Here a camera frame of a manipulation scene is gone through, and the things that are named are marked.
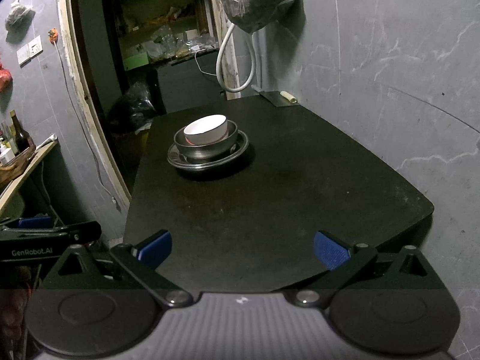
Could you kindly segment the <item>green box on shelf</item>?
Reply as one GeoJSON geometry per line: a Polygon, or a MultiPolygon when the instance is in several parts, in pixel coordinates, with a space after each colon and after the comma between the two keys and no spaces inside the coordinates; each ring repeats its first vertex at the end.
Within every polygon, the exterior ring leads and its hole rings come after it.
{"type": "Polygon", "coordinates": [[[131,71],[135,68],[148,65],[149,63],[149,57],[146,52],[127,57],[123,60],[124,69],[126,71],[131,71]]]}

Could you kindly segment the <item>wooden side shelf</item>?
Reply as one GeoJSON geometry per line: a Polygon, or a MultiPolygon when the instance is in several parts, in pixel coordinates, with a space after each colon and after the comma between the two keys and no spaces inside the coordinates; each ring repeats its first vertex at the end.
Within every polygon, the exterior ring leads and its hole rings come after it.
{"type": "Polygon", "coordinates": [[[1,217],[6,216],[9,205],[19,194],[24,181],[57,143],[58,137],[55,134],[48,136],[39,146],[29,137],[29,147],[9,164],[1,166],[1,217]]]}

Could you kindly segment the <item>red bag on wall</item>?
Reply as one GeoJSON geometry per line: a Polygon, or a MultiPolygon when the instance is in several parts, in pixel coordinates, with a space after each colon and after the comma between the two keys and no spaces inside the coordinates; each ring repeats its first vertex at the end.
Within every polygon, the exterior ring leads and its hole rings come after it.
{"type": "Polygon", "coordinates": [[[5,91],[12,83],[11,72],[0,63],[0,92],[5,91]]]}

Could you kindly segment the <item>steel plate with blue sticker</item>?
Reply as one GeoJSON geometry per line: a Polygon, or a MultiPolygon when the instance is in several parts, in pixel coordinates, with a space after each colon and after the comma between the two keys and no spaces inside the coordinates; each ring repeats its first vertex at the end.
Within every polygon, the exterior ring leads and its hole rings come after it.
{"type": "Polygon", "coordinates": [[[202,172],[214,167],[220,167],[224,164],[231,163],[236,158],[239,158],[248,148],[249,139],[246,133],[239,131],[233,147],[223,154],[220,154],[217,159],[208,159],[195,162],[193,159],[185,157],[181,154],[175,144],[172,144],[168,149],[167,160],[168,163],[177,169],[189,172],[202,172]]]}

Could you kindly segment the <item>white wall switch plate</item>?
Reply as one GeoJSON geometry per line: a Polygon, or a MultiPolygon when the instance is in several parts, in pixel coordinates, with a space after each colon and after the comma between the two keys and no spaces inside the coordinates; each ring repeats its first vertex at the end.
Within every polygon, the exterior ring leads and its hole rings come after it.
{"type": "Polygon", "coordinates": [[[37,36],[32,39],[32,41],[17,50],[16,56],[19,66],[23,66],[25,63],[30,61],[30,59],[41,54],[41,52],[43,52],[41,36],[37,36]]]}

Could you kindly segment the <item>white bowl red rim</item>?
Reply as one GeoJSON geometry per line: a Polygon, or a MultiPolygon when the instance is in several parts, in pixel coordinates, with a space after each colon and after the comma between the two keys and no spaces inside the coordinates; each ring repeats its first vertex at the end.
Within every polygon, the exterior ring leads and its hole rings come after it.
{"type": "Polygon", "coordinates": [[[196,146],[220,141],[227,132],[227,117],[220,114],[204,116],[191,122],[183,129],[185,139],[196,146]]]}

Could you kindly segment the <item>dark glass bottle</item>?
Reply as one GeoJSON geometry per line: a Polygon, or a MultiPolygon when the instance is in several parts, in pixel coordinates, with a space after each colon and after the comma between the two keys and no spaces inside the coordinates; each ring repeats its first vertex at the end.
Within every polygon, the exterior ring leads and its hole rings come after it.
{"type": "Polygon", "coordinates": [[[21,123],[18,120],[15,110],[10,111],[10,118],[14,126],[14,138],[15,138],[17,148],[20,153],[23,153],[25,150],[27,150],[30,147],[30,143],[29,143],[30,136],[21,126],[21,123]]]}

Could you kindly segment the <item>steel bowl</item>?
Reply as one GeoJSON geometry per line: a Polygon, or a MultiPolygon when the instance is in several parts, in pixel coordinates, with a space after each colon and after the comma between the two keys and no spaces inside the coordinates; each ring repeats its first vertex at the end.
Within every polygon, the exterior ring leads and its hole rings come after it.
{"type": "Polygon", "coordinates": [[[173,143],[179,153],[185,156],[188,160],[207,161],[230,151],[236,143],[238,133],[238,125],[228,119],[227,133],[219,141],[205,145],[191,145],[187,142],[182,130],[179,130],[174,135],[173,143]]]}

